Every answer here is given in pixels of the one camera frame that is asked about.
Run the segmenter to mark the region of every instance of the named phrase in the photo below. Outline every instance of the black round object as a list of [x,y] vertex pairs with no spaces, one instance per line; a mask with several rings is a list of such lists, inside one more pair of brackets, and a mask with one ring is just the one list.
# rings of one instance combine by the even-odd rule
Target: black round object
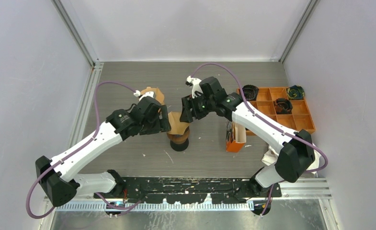
[[278,98],[274,106],[277,114],[291,114],[293,108],[292,103],[285,98]]
[[182,152],[189,146],[189,139],[186,139],[186,141],[182,144],[175,144],[172,140],[170,140],[171,148],[177,152]]
[[255,101],[260,89],[254,85],[245,85],[243,87],[244,97],[247,101]]

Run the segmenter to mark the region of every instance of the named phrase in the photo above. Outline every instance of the cable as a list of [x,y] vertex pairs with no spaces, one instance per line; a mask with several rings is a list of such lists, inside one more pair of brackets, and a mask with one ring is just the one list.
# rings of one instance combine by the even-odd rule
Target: cable
[[125,196],[123,197],[123,203],[125,204],[125,199],[126,199],[126,197],[127,197],[127,189],[124,189],[124,194],[125,194]]
[[274,189],[274,184],[271,185],[270,192],[269,192],[268,197],[267,197],[267,202],[266,202],[266,204],[265,204],[264,209],[262,210],[262,212],[261,212],[261,214],[260,214],[260,217],[261,217],[261,218],[262,218],[262,216],[264,215],[264,212],[267,210],[268,205],[270,204],[270,200],[272,199],[271,194],[273,193],[273,189]]
[[[95,137],[98,135],[99,133],[99,127],[100,127],[100,117],[99,117],[99,110],[98,110],[98,103],[97,103],[97,92],[98,92],[98,89],[100,86],[104,85],[104,84],[116,84],[116,85],[121,85],[121,86],[124,86],[126,88],[128,88],[130,91],[132,92],[136,92],[135,89],[131,88],[130,86],[126,85],[126,84],[123,84],[123,83],[120,83],[120,82],[116,82],[116,81],[103,81],[101,83],[99,83],[96,88],[95,88],[95,91],[94,91],[94,94],[93,94],[93,103],[94,103],[94,108],[95,108],[95,113],[96,113],[96,129],[95,129],[95,132],[93,134],[93,136],[91,137],[91,139],[89,139],[85,144],[83,144],[82,146],[80,146],[79,148],[77,148],[76,150],[74,150],[73,152],[71,152],[70,154],[68,154],[67,156],[65,156],[64,158],[62,158],[62,162],[66,161],[68,158],[72,157],[73,155],[75,155],[77,152],[81,151],[84,147],[86,147],[87,145],[89,145],[94,139]],[[52,207],[50,210],[48,210],[45,214],[42,214],[40,216],[37,216],[35,215],[34,213],[31,212],[31,208],[30,208],[30,199],[31,199],[31,195],[33,194],[33,191],[35,189],[35,187],[37,186],[37,184],[41,181],[41,179],[47,175],[51,170],[53,170],[55,167],[57,167],[59,164],[62,163],[61,161],[58,161],[57,163],[51,165],[47,170],[45,170],[37,179],[36,181],[31,185],[30,187],[30,190],[28,191],[28,194],[27,194],[27,198],[26,198],[26,202],[25,202],[25,209],[27,211],[27,214],[31,217],[31,218],[34,218],[34,219],[41,219],[41,218],[44,218],[46,216],[48,216],[53,210],[55,207]],[[105,203],[108,203],[106,199],[104,199],[103,196],[101,196],[101,198],[103,199],[103,201]]]
[[[246,105],[246,107],[249,109],[249,111],[251,111],[251,113],[253,114],[253,116],[257,117],[258,119],[262,120],[264,123],[266,123],[267,125],[269,125],[270,127],[272,127],[273,129],[277,130],[278,132],[282,133],[283,135],[286,135],[292,139],[295,139],[297,141],[300,141],[301,143],[311,147],[312,149],[316,150],[318,153],[320,153],[320,155],[324,158],[324,164],[316,169],[311,169],[311,170],[306,170],[305,172],[306,173],[312,173],[312,172],[316,172],[316,171],[319,171],[319,170],[322,170],[324,168],[326,168],[326,166],[328,165],[329,163],[329,160],[326,156],[326,154],[323,153],[322,150],[320,150],[318,147],[314,146],[312,143],[309,143],[295,135],[292,135],[292,134],[289,134],[289,133],[285,133],[282,129],[280,129],[279,127],[273,125],[271,122],[267,121],[266,119],[264,119],[262,116],[260,116],[259,114],[255,113],[255,111],[250,107],[250,104],[249,102],[246,100],[246,97],[244,95],[244,92],[243,92],[243,87],[238,79],[238,77],[231,71],[229,70],[227,67],[221,65],[221,64],[218,64],[218,63],[215,63],[215,62],[208,62],[208,63],[204,63],[200,66],[198,66],[195,71],[191,74],[191,77],[193,78],[194,75],[196,74],[196,72],[202,68],[203,66],[207,66],[207,65],[214,65],[214,66],[218,66],[218,67],[221,67],[222,69],[226,70],[233,78],[234,80],[236,81],[237,85],[239,86],[239,89],[240,89],[240,94],[241,94],[241,97],[243,98],[243,102],[244,104]],[[272,194],[272,190],[273,190],[273,185],[271,185],[271,188],[270,188],[270,193],[268,195],[268,199],[267,199],[267,204],[265,205],[265,208],[264,210],[262,211],[261,215],[264,214],[264,212],[266,211],[267,209],[267,206],[269,204],[269,201],[271,199],[271,194]]]
[[133,106],[136,106],[136,105],[137,105],[136,103],[131,104],[130,108],[126,109],[126,111],[127,112],[130,111],[133,108]]
[[106,203],[110,208],[113,208],[113,209],[117,209],[117,210],[132,210],[133,208],[135,208],[138,204],[141,203],[141,200],[137,201],[135,204],[133,204],[132,206],[129,206],[129,207],[116,207],[112,204],[109,203],[109,201],[107,201],[103,196],[102,194],[100,193],[95,193],[98,197],[100,197],[100,199],[103,200],[104,203]]

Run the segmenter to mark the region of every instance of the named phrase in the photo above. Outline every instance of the white cloth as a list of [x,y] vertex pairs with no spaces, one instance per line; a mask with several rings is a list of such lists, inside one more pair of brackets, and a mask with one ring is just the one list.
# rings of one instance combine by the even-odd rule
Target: white cloth
[[[266,165],[273,164],[278,160],[278,155],[279,154],[275,152],[275,150],[269,145],[268,151],[264,154],[261,161]],[[316,169],[319,167],[319,157],[320,153],[315,150],[315,161],[309,166],[308,170]]]

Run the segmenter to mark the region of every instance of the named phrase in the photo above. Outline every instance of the aluminum frame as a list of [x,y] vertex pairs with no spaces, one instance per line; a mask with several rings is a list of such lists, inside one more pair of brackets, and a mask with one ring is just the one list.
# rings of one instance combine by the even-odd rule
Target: aluminum frame
[[[88,119],[89,112],[93,104],[94,89],[99,82],[103,65],[103,62],[96,62],[94,68],[91,70],[91,73],[88,77],[85,91],[83,92],[82,101],[76,115],[75,125],[73,126],[70,139],[68,142],[68,148],[74,146],[76,143],[82,140],[86,126],[86,121]],[[44,198],[44,207],[44,213],[46,213],[49,209],[52,208],[52,204],[48,200],[48,197]],[[51,228],[56,210],[57,209],[55,209],[50,215],[40,220],[38,227],[39,230],[49,230]]]
[[339,223],[333,212],[332,200],[319,200],[320,208],[322,209],[323,218],[325,219],[326,227],[330,230],[339,230]]
[[[294,200],[294,199],[318,199],[331,200],[331,193],[325,178],[300,178],[295,183],[280,183],[282,197],[274,197],[274,200]],[[123,203],[123,199],[107,199],[108,201],[118,201]],[[242,211],[254,208],[253,201],[266,200],[266,197],[255,197],[243,204],[212,204],[210,195],[206,197],[201,204],[181,205],[168,204],[164,201],[162,204],[139,204],[132,211]],[[58,207],[56,212],[61,211],[103,211],[106,204],[92,196],[74,198],[67,204]]]
[[299,20],[298,25],[296,26],[294,33],[292,34],[291,38],[289,39],[288,44],[286,45],[286,48],[284,52],[282,53],[281,58],[279,59],[279,62],[284,63],[286,58],[288,57],[289,53],[291,52],[292,48],[294,47],[295,42],[297,41],[298,37],[300,36],[302,30],[305,28],[306,23],[310,19],[310,16],[312,15],[313,11],[315,10],[316,6],[320,0],[310,0],[305,11],[303,12],[303,15],[301,19]]
[[79,31],[76,29],[75,24],[73,23],[73,18],[71,18],[68,14],[68,7],[64,7],[61,0],[51,0],[55,8],[57,9],[59,15],[61,16],[62,20],[64,21],[65,25],[67,26],[69,32],[73,36],[76,44],[82,51],[83,55],[85,56],[86,60],[89,62],[91,67],[95,66],[95,63],[99,61],[95,52],[88,49],[82,40],[82,37],[79,34]]

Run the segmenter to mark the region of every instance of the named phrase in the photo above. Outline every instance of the black mounting base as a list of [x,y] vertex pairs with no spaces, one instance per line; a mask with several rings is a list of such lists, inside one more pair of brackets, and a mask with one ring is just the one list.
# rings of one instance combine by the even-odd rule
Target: black mounting base
[[[246,203],[248,198],[267,197],[268,193],[255,194],[248,178],[177,178],[177,177],[123,177],[127,189],[127,200],[135,203],[145,198],[148,204],[203,203],[210,194],[213,204]],[[272,197],[281,197],[281,188],[274,186]],[[105,198],[124,198],[124,193]]]
[[182,152],[189,146],[189,139],[186,139],[186,141],[182,144],[175,144],[172,140],[170,140],[171,148],[177,152]]

